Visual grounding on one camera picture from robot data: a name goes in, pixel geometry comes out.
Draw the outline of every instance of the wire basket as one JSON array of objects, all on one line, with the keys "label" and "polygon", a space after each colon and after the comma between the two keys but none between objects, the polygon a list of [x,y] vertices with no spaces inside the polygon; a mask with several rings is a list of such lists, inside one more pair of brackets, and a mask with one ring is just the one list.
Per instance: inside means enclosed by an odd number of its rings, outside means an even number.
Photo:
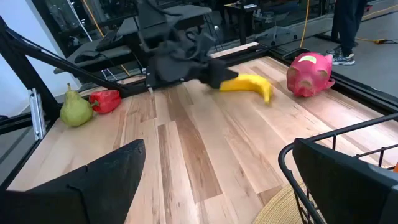
[{"label": "wire basket", "polygon": [[[347,126],[345,128],[340,128],[334,131],[330,131],[327,133],[323,133],[323,134],[319,134],[317,136],[312,136],[310,138],[308,138],[307,140],[313,141],[313,142],[317,142],[323,139],[327,139],[327,138],[333,138],[333,142],[332,142],[332,149],[336,150],[336,139],[337,136],[340,134],[344,134],[344,133],[348,133],[351,131],[355,131],[361,128],[366,128],[375,124],[380,124],[386,121],[390,121],[393,119],[397,119],[398,118],[398,113],[394,113],[388,116],[383,116],[380,118],[376,118],[376,119],[372,119],[369,121],[365,121],[362,123],[358,123],[358,124],[354,124],[351,126]],[[291,170],[289,170],[286,166],[285,163],[285,157],[286,154],[291,151],[293,149],[294,144],[291,143],[287,146],[285,146],[281,152],[279,153],[279,157],[278,157],[278,162],[279,162],[279,166],[282,169],[282,172],[284,173],[284,175],[286,176],[287,180],[289,181],[289,183],[291,184],[293,190],[294,190],[294,194],[295,194],[295,200],[297,203],[297,208],[300,212],[300,217],[302,219],[303,223],[306,224],[324,224],[325,221],[323,220],[323,218],[321,217],[321,215],[319,214],[319,209],[315,206],[315,203],[312,201],[312,198],[310,197],[311,193],[308,189],[308,187],[305,188],[305,190],[302,190],[302,188],[299,186],[299,183],[296,181],[296,179],[293,176],[293,173]],[[383,161],[383,157],[384,157],[384,152],[386,150],[390,150],[393,148],[398,147],[398,144],[395,145],[391,145],[391,146],[386,146],[386,147],[382,147],[380,149],[376,149],[370,152],[366,152],[363,154],[357,154],[354,157],[356,158],[360,158],[360,157],[364,157],[364,156],[369,156],[371,154],[375,154],[375,153],[379,153],[380,152],[380,156],[379,156],[379,161],[378,161],[378,166],[382,167],[382,161]]]}]

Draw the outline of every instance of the pear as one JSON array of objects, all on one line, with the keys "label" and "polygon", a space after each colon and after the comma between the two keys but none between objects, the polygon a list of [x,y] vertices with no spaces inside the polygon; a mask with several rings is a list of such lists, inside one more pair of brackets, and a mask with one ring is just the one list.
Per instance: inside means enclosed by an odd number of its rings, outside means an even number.
[{"label": "pear", "polygon": [[69,126],[80,126],[93,117],[93,109],[90,103],[83,99],[77,91],[71,90],[69,83],[60,117]]}]

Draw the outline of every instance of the banana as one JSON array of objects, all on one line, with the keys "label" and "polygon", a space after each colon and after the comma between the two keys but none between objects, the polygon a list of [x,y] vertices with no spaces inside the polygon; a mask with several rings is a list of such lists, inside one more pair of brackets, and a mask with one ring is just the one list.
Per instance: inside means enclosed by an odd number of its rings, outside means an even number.
[{"label": "banana", "polygon": [[262,95],[269,104],[272,96],[272,85],[259,75],[239,74],[238,77],[221,83],[220,91],[250,90]]}]

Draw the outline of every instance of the pink dragon fruit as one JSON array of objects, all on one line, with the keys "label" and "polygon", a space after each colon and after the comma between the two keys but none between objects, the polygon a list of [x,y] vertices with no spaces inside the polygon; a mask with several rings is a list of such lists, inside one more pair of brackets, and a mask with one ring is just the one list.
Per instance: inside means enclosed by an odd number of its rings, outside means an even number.
[{"label": "pink dragon fruit", "polygon": [[332,55],[300,54],[287,70],[287,89],[295,96],[313,96],[335,84],[330,79]]}]

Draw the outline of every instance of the wooden table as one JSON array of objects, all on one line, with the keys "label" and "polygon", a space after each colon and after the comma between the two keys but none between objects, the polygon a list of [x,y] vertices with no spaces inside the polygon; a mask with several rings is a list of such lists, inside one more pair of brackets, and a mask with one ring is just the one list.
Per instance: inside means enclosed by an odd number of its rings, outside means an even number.
[{"label": "wooden table", "polygon": [[[232,69],[272,82],[271,105],[257,93],[218,92],[196,80],[129,97],[79,128],[58,120],[9,189],[30,189],[142,138],[146,163],[126,223],[251,223],[287,184],[277,162],[285,145],[380,116],[334,90],[293,97],[287,67],[268,57]],[[337,150],[354,155],[396,139],[391,121],[339,136]],[[395,164],[398,153],[385,158]],[[377,156],[364,159],[376,163]],[[291,155],[287,164],[298,178]]]}]

